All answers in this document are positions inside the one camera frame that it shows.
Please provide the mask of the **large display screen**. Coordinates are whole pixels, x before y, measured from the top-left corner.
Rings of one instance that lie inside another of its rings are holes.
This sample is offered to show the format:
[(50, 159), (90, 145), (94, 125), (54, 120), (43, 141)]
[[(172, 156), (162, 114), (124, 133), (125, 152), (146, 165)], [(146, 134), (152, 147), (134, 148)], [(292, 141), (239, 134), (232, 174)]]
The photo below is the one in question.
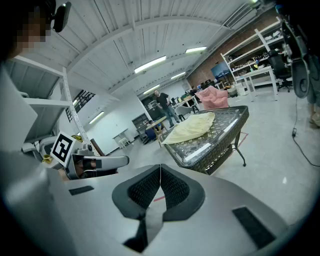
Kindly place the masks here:
[(225, 77), (227, 74), (230, 73), (230, 69), (225, 61), (222, 61), (216, 64), (212, 69), (211, 72), (216, 80)]

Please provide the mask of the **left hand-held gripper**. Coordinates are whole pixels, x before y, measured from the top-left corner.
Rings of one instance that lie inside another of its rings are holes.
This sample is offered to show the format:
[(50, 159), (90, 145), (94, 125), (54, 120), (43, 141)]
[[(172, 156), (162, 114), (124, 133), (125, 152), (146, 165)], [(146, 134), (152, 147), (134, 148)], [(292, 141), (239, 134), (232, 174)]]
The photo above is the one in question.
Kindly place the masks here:
[(50, 155), (63, 166), (70, 180), (101, 177), (98, 169), (117, 169), (130, 162), (126, 155), (96, 157), (91, 144), (82, 143), (62, 131), (56, 137)]

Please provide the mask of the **grey shell chair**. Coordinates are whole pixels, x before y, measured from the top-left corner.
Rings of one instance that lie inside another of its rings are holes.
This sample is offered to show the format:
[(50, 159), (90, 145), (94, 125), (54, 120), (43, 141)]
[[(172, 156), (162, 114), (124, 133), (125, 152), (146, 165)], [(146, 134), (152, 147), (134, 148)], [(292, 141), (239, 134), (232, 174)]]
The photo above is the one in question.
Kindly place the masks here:
[(180, 119), (181, 122), (183, 122), (185, 120), (185, 115), (189, 114), (190, 112), (193, 111), (192, 107), (186, 107), (186, 106), (177, 106), (175, 108), (175, 113), (178, 116), (178, 118)]

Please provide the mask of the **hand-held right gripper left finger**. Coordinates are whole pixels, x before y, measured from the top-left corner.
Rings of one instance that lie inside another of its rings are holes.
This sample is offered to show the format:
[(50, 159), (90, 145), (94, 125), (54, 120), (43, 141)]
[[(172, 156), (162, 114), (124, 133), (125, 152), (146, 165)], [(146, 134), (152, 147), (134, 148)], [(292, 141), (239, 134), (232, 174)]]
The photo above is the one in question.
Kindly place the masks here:
[(160, 166), (69, 181), (67, 189), (84, 221), (131, 250), (148, 246), (146, 215), (160, 188)]

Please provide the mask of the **blue chair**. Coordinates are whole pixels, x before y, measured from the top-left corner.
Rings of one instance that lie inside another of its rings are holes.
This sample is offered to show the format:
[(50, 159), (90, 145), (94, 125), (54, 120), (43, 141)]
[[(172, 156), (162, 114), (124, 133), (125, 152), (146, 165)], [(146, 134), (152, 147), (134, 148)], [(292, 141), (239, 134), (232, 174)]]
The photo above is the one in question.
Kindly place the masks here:
[(296, 33), (286, 20), (281, 21), (285, 49), (291, 60), (292, 85), (296, 96), (306, 98), (310, 87), (310, 69), (306, 61), (307, 46), (304, 38)]

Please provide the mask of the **white metal shelf rack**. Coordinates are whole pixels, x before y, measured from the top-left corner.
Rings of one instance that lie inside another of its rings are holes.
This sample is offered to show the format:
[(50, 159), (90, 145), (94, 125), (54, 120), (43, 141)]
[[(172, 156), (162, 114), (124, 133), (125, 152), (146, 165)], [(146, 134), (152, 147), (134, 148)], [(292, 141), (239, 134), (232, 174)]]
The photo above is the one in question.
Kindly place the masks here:
[[(72, 103), (68, 84), (68, 70), (66, 67), (62, 66), (61, 70), (54, 69), (20, 55), (8, 60), (5, 63), (5, 67), (6, 70), (9, 71), (9, 77), (11, 79), (20, 75), (20, 82), (22, 83), (24, 78), (27, 78), (26, 88), (22, 91), (18, 91), (18, 93), (24, 102), (37, 113), (37, 119), (33, 122), (23, 139), (25, 143), (34, 143), (50, 137), (61, 114), (68, 108), (83, 141), (86, 144), (91, 144)], [(57, 83), (63, 83), (66, 100), (48, 98), (54, 91), (57, 85), (56, 83), (44, 83), (44, 92), (41, 91), (41, 82), (43, 81), (43, 78), (48, 76), (51, 78), (55, 76), (58, 78), (56, 81)], [(46, 96), (47, 98), (35, 98), (35, 96)]]
[(229, 72), (235, 82), (242, 82), (243, 75), (263, 68), (268, 64), (268, 52), (281, 49), (283, 36), (281, 34), (280, 18), (261, 29), (255, 28), (253, 35), (241, 41), (221, 56), (229, 68)]

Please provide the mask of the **round wooden table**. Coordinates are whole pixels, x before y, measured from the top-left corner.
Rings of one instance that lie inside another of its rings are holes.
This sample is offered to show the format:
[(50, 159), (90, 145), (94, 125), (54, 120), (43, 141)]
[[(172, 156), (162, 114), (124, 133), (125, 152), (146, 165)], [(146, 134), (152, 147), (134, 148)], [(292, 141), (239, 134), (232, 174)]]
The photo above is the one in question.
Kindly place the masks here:
[(162, 147), (160, 136), (163, 134), (163, 131), (167, 132), (167, 128), (164, 125), (164, 120), (166, 119), (166, 116), (158, 119), (157, 121), (152, 122), (149, 126), (146, 127), (145, 131), (148, 131), (152, 129), (155, 133), (155, 137), (157, 142), (159, 143), (159, 146)]

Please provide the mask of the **cream yellow cloth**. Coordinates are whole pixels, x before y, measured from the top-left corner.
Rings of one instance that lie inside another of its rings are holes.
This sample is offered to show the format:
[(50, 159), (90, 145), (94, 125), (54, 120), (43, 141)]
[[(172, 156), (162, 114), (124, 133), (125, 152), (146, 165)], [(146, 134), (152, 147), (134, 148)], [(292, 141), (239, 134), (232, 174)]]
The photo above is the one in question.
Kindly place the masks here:
[(213, 112), (190, 115), (179, 123), (161, 144), (171, 145), (199, 138), (210, 130), (214, 120)]

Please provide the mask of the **small white table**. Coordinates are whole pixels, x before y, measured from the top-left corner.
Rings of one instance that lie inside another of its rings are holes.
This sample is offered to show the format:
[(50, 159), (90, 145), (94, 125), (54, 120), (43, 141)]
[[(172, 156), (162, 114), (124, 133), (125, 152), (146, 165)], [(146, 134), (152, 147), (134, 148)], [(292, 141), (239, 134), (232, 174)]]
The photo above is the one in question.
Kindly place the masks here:
[(120, 149), (123, 149), (130, 144), (130, 139), (126, 134), (127, 131), (128, 129), (124, 129), (123, 131), (121, 131), (119, 134), (117, 134), (115, 137), (112, 138)]

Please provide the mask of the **black double door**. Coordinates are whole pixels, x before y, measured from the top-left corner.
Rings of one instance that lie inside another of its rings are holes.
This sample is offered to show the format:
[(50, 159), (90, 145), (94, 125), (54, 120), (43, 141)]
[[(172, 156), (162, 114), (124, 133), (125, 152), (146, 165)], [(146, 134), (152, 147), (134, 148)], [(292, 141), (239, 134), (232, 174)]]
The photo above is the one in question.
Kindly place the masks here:
[(160, 108), (158, 107), (158, 103), (156, 102), (156, 100), (153, 97), (146, 97), (144, 99), (142, 99), (142, 104), (144, 105), (144, 107), (146, 108), (147, 112), (149, 113), (151, 119), (153, 121), (158, 120), (159, 118), (161, 118), (161, 112), (160, 112)]

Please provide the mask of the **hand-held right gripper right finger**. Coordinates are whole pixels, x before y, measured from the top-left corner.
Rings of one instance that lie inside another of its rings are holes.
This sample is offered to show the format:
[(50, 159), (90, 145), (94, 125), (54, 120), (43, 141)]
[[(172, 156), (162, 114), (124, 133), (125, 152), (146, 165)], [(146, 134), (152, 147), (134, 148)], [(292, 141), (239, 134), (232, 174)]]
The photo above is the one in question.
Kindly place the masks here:
[(163, 164), (160, 186), (163, 252), (255, 252), (288, 228), (269, 206), (221, 178)]

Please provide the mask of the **dark cabinet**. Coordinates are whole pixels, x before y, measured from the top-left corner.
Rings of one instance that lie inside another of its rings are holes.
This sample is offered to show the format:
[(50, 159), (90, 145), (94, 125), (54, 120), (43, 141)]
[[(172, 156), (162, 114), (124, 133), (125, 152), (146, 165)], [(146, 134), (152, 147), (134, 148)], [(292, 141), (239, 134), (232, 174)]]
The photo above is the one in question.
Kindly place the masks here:
[(149, 118), (146, 116), (145, 113), (139, 115), (138, 117), (132, 120), (133, 125), (136, 128), (136, 131), (139, 135), (141, 141), (144, 141), (147, 138), (145, 133), (146, 128), (149, 125)]

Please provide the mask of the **black staircase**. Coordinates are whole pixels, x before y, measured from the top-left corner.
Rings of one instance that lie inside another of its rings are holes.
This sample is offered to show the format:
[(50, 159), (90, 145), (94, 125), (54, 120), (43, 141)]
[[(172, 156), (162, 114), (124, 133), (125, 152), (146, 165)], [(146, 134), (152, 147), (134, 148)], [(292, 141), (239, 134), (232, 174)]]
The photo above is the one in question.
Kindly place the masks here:
[(94, 93), (81, 90), (80, 93), (73, 100), (73, 106), (75, 108), (75, 111), (78, 113), (94, 96)]

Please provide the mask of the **black office chair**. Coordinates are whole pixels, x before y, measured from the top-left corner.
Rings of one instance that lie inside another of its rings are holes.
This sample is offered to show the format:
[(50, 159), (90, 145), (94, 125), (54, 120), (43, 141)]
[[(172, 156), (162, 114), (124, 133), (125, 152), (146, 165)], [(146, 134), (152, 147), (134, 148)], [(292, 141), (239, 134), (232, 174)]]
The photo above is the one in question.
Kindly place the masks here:
[(277, 91), (279, 92), (280, 89), (286, 88), (287, 92), (289, 93), (290, 87), (292, 87), (293, 85), (291, 81), (288, 81), (288, 79), (292, 77), (292, 73), (285, 66), (282, 56), (279, 55), (276, 50), (272, 49), (268, 52), (268, 61), (272, 66), (275, 78), (277, 80), (280, 80)]

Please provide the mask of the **dark wicker glass-top table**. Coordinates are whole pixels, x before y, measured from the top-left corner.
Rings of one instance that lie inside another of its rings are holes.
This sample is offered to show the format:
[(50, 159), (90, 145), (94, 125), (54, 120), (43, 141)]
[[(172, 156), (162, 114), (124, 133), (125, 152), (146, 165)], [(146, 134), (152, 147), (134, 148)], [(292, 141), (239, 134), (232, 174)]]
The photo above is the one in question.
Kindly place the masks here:
[(179, 167), (212, 175), (233, 151), (239, 153), (245, 167), (246, 160), (239, 150), (241, 129), (249, 117), (245, 105), (202, 110), (188, 117), (186, 122), (204, 114), (214, 114), (213, 122), (203, 135), (183, 142), (168, 144), (165, 139), (173, 129), (160, 136), (160, 141)]

